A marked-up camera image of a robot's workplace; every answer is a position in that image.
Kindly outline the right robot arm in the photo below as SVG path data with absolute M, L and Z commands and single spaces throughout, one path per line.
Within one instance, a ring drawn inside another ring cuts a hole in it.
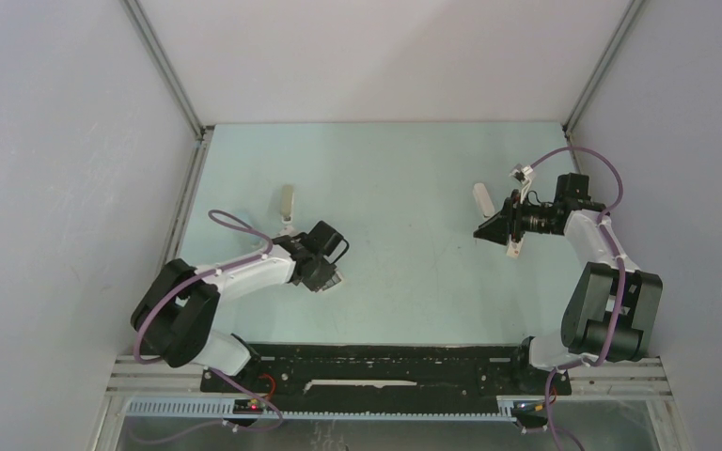
M 509 257 L 518 257 L 528 233 L 561 236 L 582 266 L 558 331 L 523 342 L 525 357 L 509 368 L 512 386 L 532 393 L 552 369 L 641 360 L 662 296 L 661 278 L 641 271 L 626 255 L 605 204 L 589 195 L 588 177 L 561 175 L 552 201 L 532 202 L 531 167 L 517 167 L 511 175 L 519 188 L 500 210 L 486 215 L 475 238 L 503 245 Z

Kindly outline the beige stapler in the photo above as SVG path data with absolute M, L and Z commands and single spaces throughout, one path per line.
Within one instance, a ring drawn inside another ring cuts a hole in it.
M 280 217 L 283 224 L 288 225 L 292 222 L 294 208 L 294 186 L 286 184 L 281 189 L 280 194 Z

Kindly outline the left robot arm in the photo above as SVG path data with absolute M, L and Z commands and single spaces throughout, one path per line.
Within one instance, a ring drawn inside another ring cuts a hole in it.
M 223 373 L 228 384 L 243 392 L 258 383 L 259 365 L 240 337 L 214 328 L 218 309 L 269 287 L 293 285 L 325 292 L 341 283 L 337 264 L 350 244 L 324 221 L 308 232 L 275 238 L 242 221 L 229 226 L 259 238 L 260 248 L 212 265 L 193 266 L 181 258 L 168 261 L 130 323 L 137 332 L 133 351 L 139 363 L 202 365 Z

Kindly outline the white stapler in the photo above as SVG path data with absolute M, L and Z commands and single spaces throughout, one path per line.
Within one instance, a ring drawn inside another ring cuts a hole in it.
M 475 183 L 472 188 L 472 195 L 484 220 L 490 219 L 496 214 L 494 203 L 484 183 Z

